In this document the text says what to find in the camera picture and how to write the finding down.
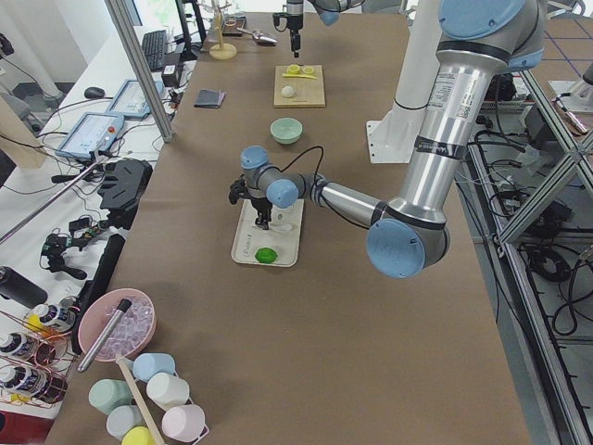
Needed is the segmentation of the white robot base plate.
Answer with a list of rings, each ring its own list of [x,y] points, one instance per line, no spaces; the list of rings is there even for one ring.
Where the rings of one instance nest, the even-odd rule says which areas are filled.
[[[366,122],[366,138],[370,162],[374,164],[407,164],[413,142],[411,121],[384,119]]]

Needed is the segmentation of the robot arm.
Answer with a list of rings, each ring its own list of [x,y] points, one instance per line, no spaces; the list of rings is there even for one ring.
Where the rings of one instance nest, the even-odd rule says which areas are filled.
[[[263,147],[250,146],[241,154],[243,174],[230,201],[250,200],[263,226],[273,207],[308,197],[367,228],[367,255],[381,273],[407,278],[435,264],[449,243],[443,206],[488,86],[496,75],[541,60],[546,10],[544,1],[440,2],[439,68],[398,196],[381,201],[316,172],[286,174]]]
[[[309,3],[318,13],[326,26],[331,26],[339,19],[339,14],[349,9],[361,6],[364,1],[352,0],[310,0]],[[299,57],[301,49],[300,31],[304,23],[304,2],[300,0],[286,1],[283,13],[275,15],[274,25],[280,23],[280,18],[286,19],[286,27],[290,32],[291,51],[294,57]]]

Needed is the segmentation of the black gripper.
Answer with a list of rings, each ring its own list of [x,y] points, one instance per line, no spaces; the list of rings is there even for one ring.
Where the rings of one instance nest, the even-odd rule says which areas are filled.
[[[287,28],[290,31],[290,44],[293,57],[297,57],[297,51],[301,49],[300,31],[303,29],[302,16],[289,16]]]
[[[266,197],[252,197],[251,204],[257,212],[255,225],[263,230],[270,230],[272,203]]]

